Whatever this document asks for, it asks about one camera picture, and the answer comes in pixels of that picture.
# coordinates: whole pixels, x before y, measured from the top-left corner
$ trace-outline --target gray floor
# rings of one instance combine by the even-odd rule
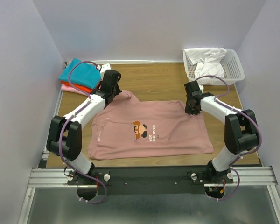
[[[266,186],[240,187],[215,202],[204,195],[108,196],[102,204],[79,202],[76,189],[37,189],[29,224],[277,224]]]

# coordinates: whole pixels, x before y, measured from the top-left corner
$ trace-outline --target stack of folded clothes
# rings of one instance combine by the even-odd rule
[[[74,58],[69,64],[69,66],[67,66],[67,68],[63,70],[58,80],[62,84],[61,86],[62,90],[85,95],[83,92],[80,92],[72,88],[68,82],[68,76],[70,71],[72,70],[73,67],[75,67],[80,62],[81,61],[79,59]],[[96,69],[96,67],[87,63],[78,65],[73,70],[70,76],[70,81],[73,83],[73,85],[78,89],[83,90],[87,93],[90,93],[93,89],[95,89],[99,84],[100,80],[101,80],[101,76],[99,71]]]

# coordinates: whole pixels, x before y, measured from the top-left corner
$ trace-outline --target orange and black graphic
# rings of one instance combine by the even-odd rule
[[[133,122],[136,139],[145,138],[147,136],[146,125],[142,125],[139,121]]]

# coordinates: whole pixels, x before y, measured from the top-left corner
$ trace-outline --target orange cloth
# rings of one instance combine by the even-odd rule
[[[61,81],[61,84],[66,85],[66,86],[71,86],[68,82],[64,82],[64,81]],[[87,93],[90,93],[92,91],[92,89],[90,89],[86,86],[83,86],[83,85],[78,85],[78,84],[73,84],[73,85],[80,90],[84,90]]]

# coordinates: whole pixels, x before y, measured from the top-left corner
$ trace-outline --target wooden table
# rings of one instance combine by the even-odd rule
[[[183,64],[114,64],[112,69],[119,71],[122,78],[119,87],[131,91],[140,101],[149,100],[177,100],[186,101],[186,92],[183,85],[188,82]],[[225,86],[205,86],[204,92],[214,95],[226,91]],[[63,116],[85,100],[85,96],[64,92],[59,116]],[[241,108],[240,101],[234,85],[230,86],[230,93],[221,98],[222,101]],[[210,141],[214,146],[212,154],[178,155],[146,158],[127,158],[115,160],[93,161],[96,167],[129,167],[129,166],[182,166],[206,165],[213,159],[224,146],[224,125],[204,112],[206,128]],[[82,131],[83,153],[87,156],[86,148],[91,140],[91,123],[89,122]],[[256,153],[245,156],[237,164],[259,164]],[[49,154],[47,168],[63,168],[59,157]]]

